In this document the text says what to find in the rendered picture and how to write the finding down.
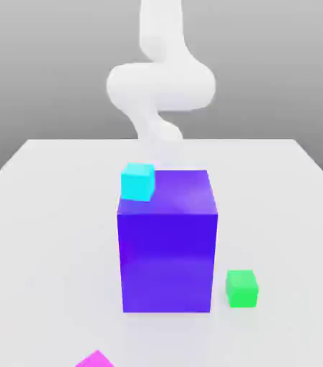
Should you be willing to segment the small cyan cube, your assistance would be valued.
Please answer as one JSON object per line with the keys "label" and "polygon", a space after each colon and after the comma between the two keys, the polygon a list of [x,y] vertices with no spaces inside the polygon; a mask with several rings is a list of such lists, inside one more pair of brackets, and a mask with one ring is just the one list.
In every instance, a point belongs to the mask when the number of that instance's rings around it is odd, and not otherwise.
{"label": "small cyan cube", "polygon": [[149,201],[155,191],[155,167],[128,163],[121,173],[121,199]]}

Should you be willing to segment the small green cube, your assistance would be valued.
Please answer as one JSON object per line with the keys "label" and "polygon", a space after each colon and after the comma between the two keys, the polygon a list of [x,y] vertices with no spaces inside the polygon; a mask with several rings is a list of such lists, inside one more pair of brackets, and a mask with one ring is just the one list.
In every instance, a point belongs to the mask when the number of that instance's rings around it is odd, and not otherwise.
{"label": "small green cube", "polygon": [[231,308],[256,307],[259,286],[253,270],[228,270],[226,295]]}

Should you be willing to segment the small magenta cube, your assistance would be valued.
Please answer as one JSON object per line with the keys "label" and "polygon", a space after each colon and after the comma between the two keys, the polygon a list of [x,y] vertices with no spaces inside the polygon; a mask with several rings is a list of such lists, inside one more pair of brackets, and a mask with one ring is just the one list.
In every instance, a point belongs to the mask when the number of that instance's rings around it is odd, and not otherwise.
{"label": "small magenta cube", "polygon": [[96,350],[75,367],[114,367],[114,365],[99,350]]}

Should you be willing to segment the large purple box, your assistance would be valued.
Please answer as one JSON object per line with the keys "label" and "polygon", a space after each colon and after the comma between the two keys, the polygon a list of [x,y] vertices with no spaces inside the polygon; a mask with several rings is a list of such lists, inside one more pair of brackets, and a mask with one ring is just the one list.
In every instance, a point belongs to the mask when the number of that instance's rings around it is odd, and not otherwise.
{"label": "large purple box", "polygon": [[126,313],[211,309],[218,211],[205,170],[156,171],[151,200],[117,210]]}

